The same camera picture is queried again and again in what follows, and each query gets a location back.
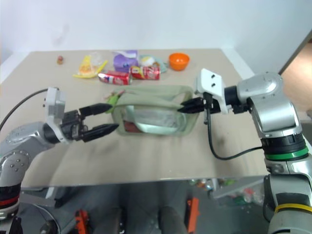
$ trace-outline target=plastic container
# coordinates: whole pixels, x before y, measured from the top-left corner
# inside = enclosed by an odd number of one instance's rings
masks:
[[[174,53],[169,56],[169,64],[173,70],[182,71],[186,68],[190,57],[184,53]]]

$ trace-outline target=green zipper pouch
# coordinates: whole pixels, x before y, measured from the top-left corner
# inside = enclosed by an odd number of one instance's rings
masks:
[[[122,135],[188,134],[194,127],[197,114],[180,113],[180,103],[193,97],[188,86],[149,85],[128,86],[114,90],[124,91],[114,105],[112,116]]]

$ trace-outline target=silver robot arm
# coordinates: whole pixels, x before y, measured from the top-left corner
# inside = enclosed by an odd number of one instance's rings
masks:
[[[264,211],[274,211],[268,233],[311,234],[312,156],[296,109],[283,93],[282,77],[263,73],[225,87],[220,75],[202,69],[195,89],[202,97],[182,103],[179,111],[251,113],[270,172],[264,178]]]
[[[36,155],[59,142],[88,142],[110,134],[118,127],[118,124],[102,124],[88,130],[84,119],[104,113],[112,106],[99,103],[65,113],[65,97],[57,88],[48,89],[44,106],[46,123],[20,126],[0,143],[0,233],[20,233],[20,219],[16,217],[20,186]]]

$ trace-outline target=beige table surface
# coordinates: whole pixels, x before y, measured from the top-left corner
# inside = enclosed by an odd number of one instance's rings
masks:
[[[84,55],[90,51],[33,52],[3,82],[0,96],[0,120],[22,98],[48,86],[57,86],[66,93],[66,111],[103,101],[117,86],[94,79],[72,77]],[[164,60],[172,50],[143,50]],[[207,68],[222,75],[227,86],[241,78],[219,49],[184,50],[191,61],[183,72],[169,70],[160,81],[135,80],[140,84],[180,84],[193,86],[196,75]],[[113,55],[100,51],[112,68]],[[57,65],[58,55],[64,64]],[[0,135],[3,140],[15,127],[44,121],[42,108],[45,94],[37,95],[21,106],[7,121]],[[90,117],[86,123],[95,126],[112,122],[107,114]],[[214,145],[220,155],[229,156],[259,146],[260,140],[251,116],[215,114],[212,118]],[[66,186],[102,183],[123,183],[166,179],[265,175],[261,151],[231,161],[219,161],[211,154],[207,127],[200,115],[192,132],[184,137],[120,136],[112,133],[103,138],[70,145],[58,144],[37,156],[26,173],[23,187]]]

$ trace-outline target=red can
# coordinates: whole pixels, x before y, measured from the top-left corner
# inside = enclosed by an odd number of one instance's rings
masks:
[[[130,74],[135,79],[160,79],[160,68],[158,66],[151,67],[130,67]]]
[[[100,81],[109,84],[129,85],[132,82],[131,76],[126,72],[103,71],[100,72],[97,76]]]

